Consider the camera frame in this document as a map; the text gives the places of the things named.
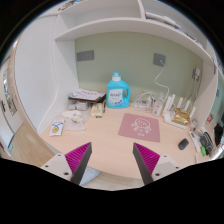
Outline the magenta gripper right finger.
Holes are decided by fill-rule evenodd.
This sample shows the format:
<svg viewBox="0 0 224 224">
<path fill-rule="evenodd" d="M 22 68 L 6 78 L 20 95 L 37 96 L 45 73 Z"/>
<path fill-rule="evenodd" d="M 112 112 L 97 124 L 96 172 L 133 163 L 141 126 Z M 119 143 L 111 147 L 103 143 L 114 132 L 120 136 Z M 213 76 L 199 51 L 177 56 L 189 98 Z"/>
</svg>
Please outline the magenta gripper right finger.
<svg viewBox="0 0 224 224">
<path fill-rule="evenodd" d="M 169 155 L 159 155 L 138 143 L 133 144 L 133 155 L 145 185 L 181 169 Z"/>
</svg>

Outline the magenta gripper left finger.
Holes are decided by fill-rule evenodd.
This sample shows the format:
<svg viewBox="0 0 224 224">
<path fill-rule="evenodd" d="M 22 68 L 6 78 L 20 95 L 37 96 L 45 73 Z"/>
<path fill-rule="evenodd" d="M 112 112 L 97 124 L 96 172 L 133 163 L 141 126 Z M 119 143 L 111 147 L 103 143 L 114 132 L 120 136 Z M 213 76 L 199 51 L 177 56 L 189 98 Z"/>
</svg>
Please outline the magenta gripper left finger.
<svg viewBox="0 0 224 224">
<path fill-rule="evenodd" d="M 86 143 L 67 154 L 57 153 L 41 168 L 79 185 L 92 154 L 92 144 Z"/>
</svg>

